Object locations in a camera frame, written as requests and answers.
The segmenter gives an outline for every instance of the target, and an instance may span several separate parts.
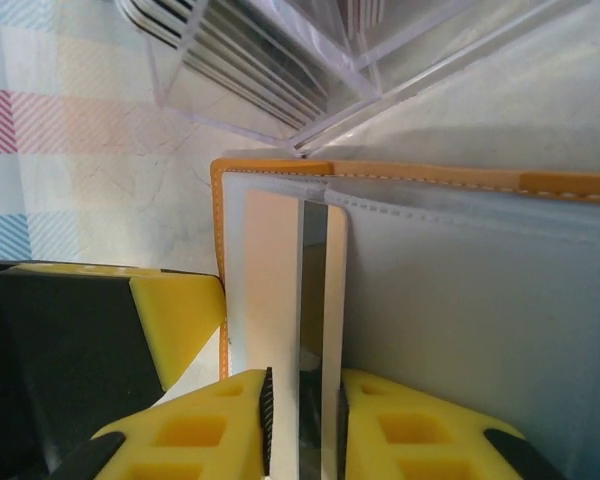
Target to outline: clear acrylic box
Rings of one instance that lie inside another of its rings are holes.
[[[183,0],[158,35],[134,23],[161,107],[300,156],[586,1]]]

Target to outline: orange stitched edge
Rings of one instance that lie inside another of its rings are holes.
[[[488,170],[434,165],[413,165],[358,161],[302,161],[220,158],[211,164],[214,239],[218,272],[224,282],[224,197],[225,172],[286,173],[292,175],[336,176],[402,180],[449,185],[541,198],[600,203],[600,174]],[[229,375],[227,322],[220,327],[220,378]]]

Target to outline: plaid fabric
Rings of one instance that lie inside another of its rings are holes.
[[[0,0],[0,258],[84,260],[94,239],[81,232],[95,220],[80,208],[106,206],[97,221],[115,231],[107,222],[155,200],[134,190],[134,162],[199,150],[191,122],[154,105],[143,42],[112,1]],[[130,185],[98,177],[111,165]],[[119,198],[103,200],[105,181]],[[98,258],[120,261],[110,253]]]

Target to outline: wallet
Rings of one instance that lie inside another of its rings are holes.
[[[247,193],[337,206],[343,367],[500,418],[568,478],[600,479],[600,175],[219,159],[211,180],[221,378],[249,368],[258,321],[244,308]]]

